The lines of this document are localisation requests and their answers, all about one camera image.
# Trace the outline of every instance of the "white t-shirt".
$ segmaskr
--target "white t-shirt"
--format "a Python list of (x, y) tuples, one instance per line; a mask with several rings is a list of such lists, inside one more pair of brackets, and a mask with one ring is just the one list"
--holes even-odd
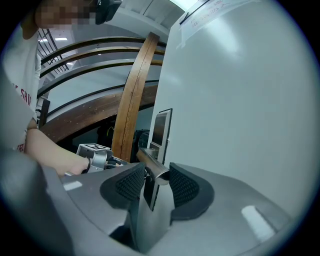
[[(41, 59), (37, 55), (38, 32), (30, 39), (23, 38), (20, 24), (13, 32), (2, 53), (2, 68), (15, 91), (25, 101), (25, 107), (31, 108), (36, 116), (37, 91), (41, 72)], [(27, 127), (19, 135), (20, 143), (15, 149), (23, 152), (25, 149)]]

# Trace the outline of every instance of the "black strap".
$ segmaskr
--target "black strap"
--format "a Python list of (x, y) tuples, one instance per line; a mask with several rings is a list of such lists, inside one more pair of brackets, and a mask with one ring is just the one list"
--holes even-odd
[(88, 167), (87, 167), (86, 169), (84, 169), (84, 170), (81, 172), (81, 174), (87, 174), (87, 173), (88, 173), (88, 171), (89, 171), (89, 169), (90, 169), (90, 166), (91, 166), (91, 159), (88, 158), (88, 160), (89, 160)]

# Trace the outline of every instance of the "person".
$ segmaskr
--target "person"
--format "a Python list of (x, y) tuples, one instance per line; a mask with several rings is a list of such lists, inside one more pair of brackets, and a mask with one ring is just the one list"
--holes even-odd
[(29, 125), (14, 149), (24, 152), (42, 165), (54, 168), (59, 175), (66, 172), (79, 175), (89, 166), (89, 160), (69, 152), (51, 141), (37, 129), (37, 91), (41, 60), (37, 55), (38, 29), (58, 28), (87, 19), (93, 0), (43, 0), (20, 22), (2, 53), (1, 65), (11, 85), (34, 111)]

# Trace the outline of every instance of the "white sticker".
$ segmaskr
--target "white sticker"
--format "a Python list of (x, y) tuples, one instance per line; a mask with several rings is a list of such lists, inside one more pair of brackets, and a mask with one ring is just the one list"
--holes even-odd
[(241, 213), (260, 243), (264, 243), (276, 234), (267, 220), (264, 219), (264, 217), (257, 211), (254, 205), (244, 207), (241, 210)]
[(224, 15), (235, 8), (259, 0), (211, 0), (196, 10), (181, 25), (181, 47), (186, 45), (186, 41), (205, 25), (216, 18)]
[(74, 189), (82, 187), (82, 183), (79, 181), (74, 181), (71, 183), (64, 184), (63, 187), (64, 187), (65, 191), (70, 191), (70, 190), (74, 190)]

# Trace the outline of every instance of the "ceiling light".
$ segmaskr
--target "ceiling light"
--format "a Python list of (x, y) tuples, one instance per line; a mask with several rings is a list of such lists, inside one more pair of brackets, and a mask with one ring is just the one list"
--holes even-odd
[(191, 8), (198, 0), (170, 0), (172, 3), (179, 6), (182, 10), (187, 11)]
[(56, 40), (56, 41), (67, 41), (68, 39), (66, 37), (58, 37), (58, 38), (55, 38), (54, 40)]

